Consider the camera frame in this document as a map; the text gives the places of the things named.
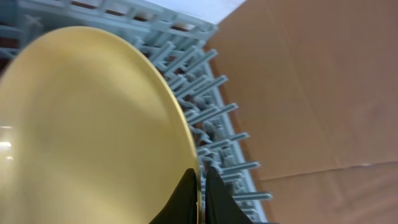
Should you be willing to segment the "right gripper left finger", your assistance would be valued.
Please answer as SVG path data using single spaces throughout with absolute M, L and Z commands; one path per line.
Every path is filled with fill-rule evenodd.
M 198 184 L 195 170 L 185 171 L 165 207 L 150 224 L 197 224 Z

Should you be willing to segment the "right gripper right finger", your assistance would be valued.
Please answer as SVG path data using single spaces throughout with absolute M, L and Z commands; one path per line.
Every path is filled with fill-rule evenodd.
M 218 171 L 209 167 L 205 189 L 206 224 L 253 224 L 229 194 Z

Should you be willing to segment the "yellow plate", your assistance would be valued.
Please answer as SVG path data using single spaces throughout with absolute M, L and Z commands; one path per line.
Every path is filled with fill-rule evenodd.
M 176 97 L 105 30 L 65 27 L 28 44 L 1 78 L 1 126 L 2 223 L 150 223 L 187 169 L 198 184 Z

